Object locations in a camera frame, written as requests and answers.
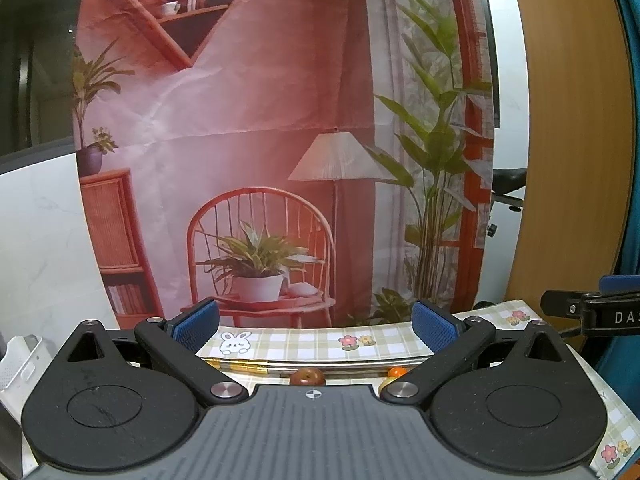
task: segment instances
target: black clamp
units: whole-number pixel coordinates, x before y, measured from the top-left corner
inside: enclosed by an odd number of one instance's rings
[[[540,299],[547,316],[579,319],[579,333],[588,337],[640,335],[640,292],[577,292],[548,290]]]

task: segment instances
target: bunny sticker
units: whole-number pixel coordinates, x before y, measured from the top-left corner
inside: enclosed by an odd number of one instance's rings
[[[220,337],[223,339],[220,344],[220,352],[222,355],[229,355],[234,352],[239,354],[246,354],[251,348],[251,343],[248,341],[248,337],[251,332],[241,332],[238,335],[233,335],[231,332],[223,332]]]

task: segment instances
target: teacup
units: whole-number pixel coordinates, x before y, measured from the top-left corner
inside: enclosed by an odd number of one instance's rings
[[[173,16],[180,10],[180,2],[167,2],[160,7],[163,16]]]

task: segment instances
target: brown bead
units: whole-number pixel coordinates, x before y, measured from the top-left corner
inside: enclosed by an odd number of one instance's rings
[[[324,374],[318,368],[299,368],[289,378],[289,384],[295,386],[323,386]]]

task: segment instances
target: floor lamp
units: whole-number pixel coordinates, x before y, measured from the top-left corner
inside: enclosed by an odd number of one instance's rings
[[[391,176],[381,168],[351,132],[319,134],[306,150],[289,180],[330,180],[333,184],[333,211],[331,231],[337,248],[338,224],[338,180],[357,179],[382,180]],[[335,297],[335,269],[333,265],[332,285]]]

